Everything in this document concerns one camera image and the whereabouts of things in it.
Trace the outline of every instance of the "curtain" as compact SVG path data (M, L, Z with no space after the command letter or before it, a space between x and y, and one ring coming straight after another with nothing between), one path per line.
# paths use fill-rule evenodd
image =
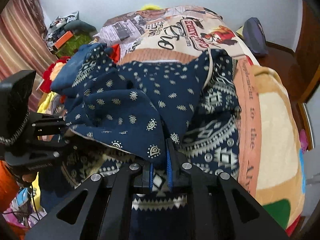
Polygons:
M42 39L45 33L43 14L31 0L10 0L0 14L0 79L20 70L36 70L37 75L29 98L29 108L37 110L42 96L36 88L43 72L57 60Z

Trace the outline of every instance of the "yellow plush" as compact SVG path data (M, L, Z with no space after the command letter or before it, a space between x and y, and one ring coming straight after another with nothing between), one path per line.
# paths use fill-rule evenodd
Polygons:
M146 10L161 10L162 8L160 6L154 5L154 4L146 4L142 6L140 9L141 11L146 11Z

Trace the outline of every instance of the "red fabric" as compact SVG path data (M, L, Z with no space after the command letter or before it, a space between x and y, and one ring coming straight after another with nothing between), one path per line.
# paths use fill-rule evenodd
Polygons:
M41 89L42 92L44 92L44 93L50 93L51 92L50 86L51 86L52 81L50 80L50 74L51 74L54 66L58 62L67 63L67 61L69 59L70 59L70 57L61 57L55 63L51 64L49 66L49 68L43 73L42 78L44 79L44 81L40 86L40 89Z
M232 38L235 37L233 32L222 33L222 32L217 31L217 32L214 32L214 34L216 34L220 37L220 41L231 40Z
M115 63L118 63L118 61L120 60L120 45L115 44L115 45L112 45L111 48L113 48L113 53L110 55L110 58Z
M291 236L291 235L292 235L293 231L295 230L296 226L298 225L298 222L299 222L299 220L300 220L300 217L301 217L301 215L299 215L299 216L297 217L297 219L292 223L292 225L289 226L289 227L285 230L285 232L287 233L288 236Z
M0 212L3 213L18 193L19 186L2 161L0 161L0 181ZM22 240L28 229L21 228L10 223L9 225L16 235Z
M64 104L64 101L66 101L66 98L67 98L66 96L61 96L60 97L60 103Z
M247 57L247 60L248 60L248 62L249 62L249 64L250 64L250 66L252 66L253 65L253 62L252 62L252 60L250 59L250 57L248 56L248 55L245 55L246 57Z

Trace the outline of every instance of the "black cable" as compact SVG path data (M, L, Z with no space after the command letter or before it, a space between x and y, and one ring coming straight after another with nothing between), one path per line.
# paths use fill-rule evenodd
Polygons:
M31 190L32 190L32 195L31 195L31 197L32 197L32 201L33 201L33 206L35 207L35 211L36 211L36 214L37 214L37 217L38 217L38 219L40 220L40 217L39 217L39 214L38 214L38 211L37 211L37 208L36 208L36 203L35 203L35 197L34 197L34 191L33 191L33 185L31 184Z
M21 212L21 211L11 211L11 212L7 212L7 213L2 213L4 215L6 214L14 214L14 213L22 213L22 214L25 214L25 215L28 215L28 216L31 216L33 217L35 220L39 221L40 219L37 219L35 216L33 216L32 214L29 214L29 213L26 213L26 212Z

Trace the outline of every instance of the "colorful fabric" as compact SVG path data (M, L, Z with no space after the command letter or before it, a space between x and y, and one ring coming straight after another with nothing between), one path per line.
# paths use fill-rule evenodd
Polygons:
M259 93L262 127L255 198L263 207L277 203L277 209L286 210L286 218L283 214L271 214L281 226L287 228L301 214L305 197L298 129L292 116L288 93L279 75L273 69L255 65L251 71Z
M292 233L294 232L296 226L297 226L298 223L299 223L300 218L301 218L301 216L299 215L299 216L297 217L297 219L291 224L291 226L289 226L289 227L285 230L285 232L287 233L288 236L291 236L291 235L292 235Z
M234 77L241 107L241 118L236 122L240 147L238 181L254 197L261 152L261 117L250 65L252 60L259 63L243 41L226 27L222 17L199 6L136 11L107 20L96 38L108 45L120 44L120 65L162 60L187 64L206 48L225 49L238 60Z
M67 156L62 172L73 186L94 172L116 173L135 155L164 168L168 137L204 172L238 176L240 109L232 82L236 60L224 50L209 49L187 64L132 61L116 69L100 53L103 46L95 49L87 53L73 82L66 121L73 133L108 148L96 144ZM168 192L163 170L154 171L153 182L153 193L134 196L130 238L147 239L169 223L175 230L166 231L165 238L177 239L186 232L186 196Z

